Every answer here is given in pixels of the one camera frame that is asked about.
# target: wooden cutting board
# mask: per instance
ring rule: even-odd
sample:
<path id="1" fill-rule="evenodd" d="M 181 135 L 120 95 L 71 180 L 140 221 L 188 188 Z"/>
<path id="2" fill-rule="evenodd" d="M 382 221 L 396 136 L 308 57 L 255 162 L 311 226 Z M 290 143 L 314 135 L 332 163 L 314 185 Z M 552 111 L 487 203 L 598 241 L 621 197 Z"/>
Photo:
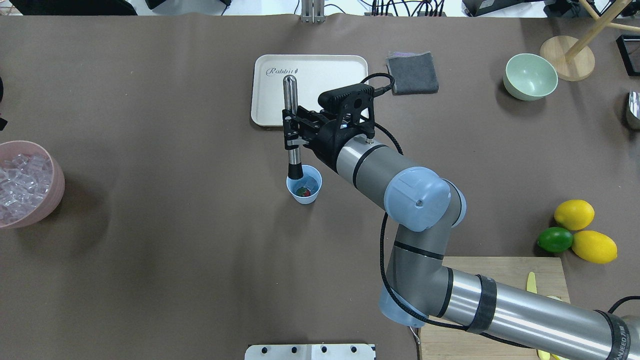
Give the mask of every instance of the wooden cutting board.
<path id="1" fill-rule="evenodd" d="M 445 257 L 450 268 L 483 274 L 497 282 L 525 289 L 529 272 L 536 273 L 540 295 L 554 295 L 569 302 L 559 258 Z M 480 335 L 425 325 L 420 330 L 422 360 L 536 360 L 536 351 L 517 348 Z"/>

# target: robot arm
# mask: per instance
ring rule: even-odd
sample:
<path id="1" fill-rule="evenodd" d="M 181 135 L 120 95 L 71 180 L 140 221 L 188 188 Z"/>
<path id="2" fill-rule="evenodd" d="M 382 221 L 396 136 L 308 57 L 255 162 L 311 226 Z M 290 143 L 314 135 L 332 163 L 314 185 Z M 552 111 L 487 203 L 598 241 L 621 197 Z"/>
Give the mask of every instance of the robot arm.
<path id="1" fill-rule="evenodd" d="M 581 309 L 442 265 L 451 229 L 465 216 L 465 198 L 448 180 L 374 139 L 373 87 L 325 92 L 319 98 L 324 110 L 315 113 L 293 106 L 293 76 L 284 84 L 289 177 L 302 176 L 292 161 L 301 163 L 298 146 L 308 147 L 400 224 L 387 268 L 390 288 L 384 287 L 380 298 L 387 317 L 424 325 L 398 301 L 419 317 L 442 317 L 468 332 L 573 360 L 640 360 L 640 318 Z M 362 116 L 364 110 L 369 118 Z"/>

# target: wooden stand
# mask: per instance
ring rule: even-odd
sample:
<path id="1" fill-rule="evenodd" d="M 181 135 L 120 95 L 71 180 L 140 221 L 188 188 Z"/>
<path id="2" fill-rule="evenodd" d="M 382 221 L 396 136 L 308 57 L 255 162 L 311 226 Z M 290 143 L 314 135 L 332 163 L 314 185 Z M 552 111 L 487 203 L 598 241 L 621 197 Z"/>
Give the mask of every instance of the wooden stand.
<path id="1" fill-rule="evenodd" d="M 593 11 L 586 0 L 580 3 L 589 14 L 596 19 L 595 24 L 581 38 L 576 39 L 567 36 L 552 37 L 540 47 L 540 56 L 547 59 L 556 68 L 558 77 L 567 81 L 580 81 L 586 79 L 595 68 L 596 61 L 593 52 L 587 46 L 606 26 L 626 30 L 640 31 L 633 26 L 612 24 L 618 14 L 631 2 L 631 0 L 616 0 L 613 5 L 601 16 Z"/>

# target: light green bowl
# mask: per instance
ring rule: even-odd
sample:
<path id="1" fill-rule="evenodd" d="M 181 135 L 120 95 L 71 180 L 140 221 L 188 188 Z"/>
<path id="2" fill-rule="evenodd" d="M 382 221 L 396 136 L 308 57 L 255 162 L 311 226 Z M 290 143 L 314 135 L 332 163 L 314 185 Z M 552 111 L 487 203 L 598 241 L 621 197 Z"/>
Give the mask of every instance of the light green bowl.
<path id="1" fill-rule="evenodd" d="M 538 100 L 551 94 L 558 85 L 553 65 L 535 54 L 517 54 L 509 59 L 502 77 L 509 94 L 520 100 Z"/>

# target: white metal plate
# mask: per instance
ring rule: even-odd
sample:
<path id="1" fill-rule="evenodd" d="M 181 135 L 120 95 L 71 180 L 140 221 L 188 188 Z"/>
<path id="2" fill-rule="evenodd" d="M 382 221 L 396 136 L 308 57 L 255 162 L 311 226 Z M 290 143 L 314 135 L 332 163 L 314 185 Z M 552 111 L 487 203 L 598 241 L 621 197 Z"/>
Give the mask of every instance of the white metal plate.
<path id="1" fill-rule="evenodd" d="M 375 360 L 370 344 L 252 345 L 244 360 Z"/>
<path id="2" fill-rule="evenodd" d="M 282 126 L 282 79 L 288 74 L 298 80 L 298 104 L 320 111 L 318 95 L 361 82 L 368 68 L 367 61 L 357 55 L 262 55 L 253 70 L 253 122 Z"/>

